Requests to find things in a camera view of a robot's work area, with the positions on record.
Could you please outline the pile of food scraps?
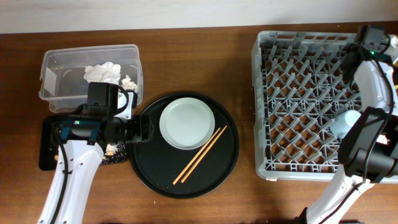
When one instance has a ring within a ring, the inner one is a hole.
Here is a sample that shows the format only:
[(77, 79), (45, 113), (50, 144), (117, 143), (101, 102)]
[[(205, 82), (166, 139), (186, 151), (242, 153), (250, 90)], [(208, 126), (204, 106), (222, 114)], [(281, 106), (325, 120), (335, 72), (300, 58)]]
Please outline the pile of food scraps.
[(120, 151), (121, 150), (118, 145), (108, 144), (105, 149), (103, 161), (109, 162), (117, 159), (117, 156), (120, 154)]

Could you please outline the grey ceramic plate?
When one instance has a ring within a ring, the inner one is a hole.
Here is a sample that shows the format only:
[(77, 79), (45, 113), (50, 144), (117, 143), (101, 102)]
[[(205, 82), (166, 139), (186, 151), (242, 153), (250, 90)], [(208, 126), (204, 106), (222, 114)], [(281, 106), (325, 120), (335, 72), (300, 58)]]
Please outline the grey ceramic plate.
[(204, 101), (191, 97), (179, 98), (163, 109), (159, 129), (171, 146), (192, 150), (210, 139), (215, 131), (215, 116)]

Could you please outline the white napkin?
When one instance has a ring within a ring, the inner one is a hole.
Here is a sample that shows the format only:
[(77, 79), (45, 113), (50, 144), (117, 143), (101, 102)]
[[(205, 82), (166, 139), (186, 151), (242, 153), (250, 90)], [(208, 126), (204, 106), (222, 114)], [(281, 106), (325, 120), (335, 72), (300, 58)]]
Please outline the white napkin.
[(102, 65), (85, 67), (83, 78), (88, 82), (105, 82), (122, 86), (125, 90), (137, 91), (138, 85), (132, 81), (129, 75), (121, 78), (121, 66), (113, 62), (105, 62)]

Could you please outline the wooden chopstick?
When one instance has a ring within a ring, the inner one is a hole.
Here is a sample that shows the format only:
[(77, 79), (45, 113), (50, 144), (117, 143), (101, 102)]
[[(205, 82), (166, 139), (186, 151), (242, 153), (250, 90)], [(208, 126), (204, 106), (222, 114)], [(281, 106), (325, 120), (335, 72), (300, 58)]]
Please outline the wooden chopstick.
[(189, 170), (189, 168), (192, 166), (192, 164), (198, 159), (198, 157), (202, 154), (202, 152), (205, 150), (207, 145), (211, 142), (211, 140), (216, 136), (216, 134), (220, 131), (220, 128), (218, 128), (213, 135), (207, 140), (207, 142), (201, 147), (201, 149), (195, 154), (195, 156), (191, 159), (191, 161), (185, 166), (185, 168), (179, 173), (179, 175), (175, 178), (175, 180), (172, 182), (173, 185), (175, 185), (182, 177), (183, 175)]
[(216, 136), (211, 140), (211, 142), (207, 145), (205, 150), (202, 152), (202, 154), (198, 157), (198, 159), (192, 164), (192, 166), (187, 170), (187, 172), (183, 175), (183, 177), (179, 180), (181, 183), (184, 183), (190, 174), (195, 170), (195, 168), (199, 165), (199, 163), (204, 159), (204, 157), (207, 155), (207, 153), (210, 151), (210, 149), (215, 145), (217, 140), (221, 137), (221, 135), (224, 133), (226, 130), (227, 126), (225, 126), (223, 129), (220, 128), (220, 131), (216, 134)]

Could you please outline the blue plastic cup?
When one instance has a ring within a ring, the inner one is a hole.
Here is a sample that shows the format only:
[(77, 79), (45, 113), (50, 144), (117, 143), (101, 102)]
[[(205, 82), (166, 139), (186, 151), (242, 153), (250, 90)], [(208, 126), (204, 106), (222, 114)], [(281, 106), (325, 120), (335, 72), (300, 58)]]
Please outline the blue plastic cup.
[(334, 118), (335, 122), (330, 126), (332, 134), (343, 139), (355, 122), (360, 118), (361, 113), (356, 110), (348, 110)]

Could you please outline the pink plastic cup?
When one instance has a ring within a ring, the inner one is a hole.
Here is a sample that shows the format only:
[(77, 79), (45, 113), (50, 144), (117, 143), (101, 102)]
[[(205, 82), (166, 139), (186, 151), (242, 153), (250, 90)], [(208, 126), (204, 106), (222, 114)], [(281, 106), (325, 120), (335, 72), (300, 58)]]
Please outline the pink plastic cup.
[(386, 135), (380, 134), (380, 135), (378, 136), (378, 138), (377, 138), (377, 142), (380, 143), (380, 144), (388, 145), (389, 140), (388, 140), (388, 138), (386, 137)]

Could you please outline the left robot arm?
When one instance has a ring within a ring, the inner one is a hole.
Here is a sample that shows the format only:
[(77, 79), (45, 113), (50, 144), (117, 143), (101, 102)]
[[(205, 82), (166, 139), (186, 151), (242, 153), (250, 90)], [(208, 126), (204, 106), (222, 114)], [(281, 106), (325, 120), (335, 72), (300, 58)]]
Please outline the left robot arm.
[(44, 119), (39, 167), (55, 173), (39, 223), (81, 223), (107, 145), (151, 139), (154, 128), (148, 116), (125, 119), (117, 112), (108, 106), (80, 105)]

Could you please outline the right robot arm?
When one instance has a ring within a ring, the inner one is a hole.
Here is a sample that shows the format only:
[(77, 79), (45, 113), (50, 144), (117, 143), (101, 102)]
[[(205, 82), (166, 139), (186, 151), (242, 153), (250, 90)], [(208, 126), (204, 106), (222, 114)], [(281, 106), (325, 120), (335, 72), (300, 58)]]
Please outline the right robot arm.
[(353, 75), (362, 104), (359, 119), (338, 150), (338, 170), (320, 198), (297, 223), (339, 223), (365, 191), (397, 175), (397, 93), (391, 56), (372, 51)]

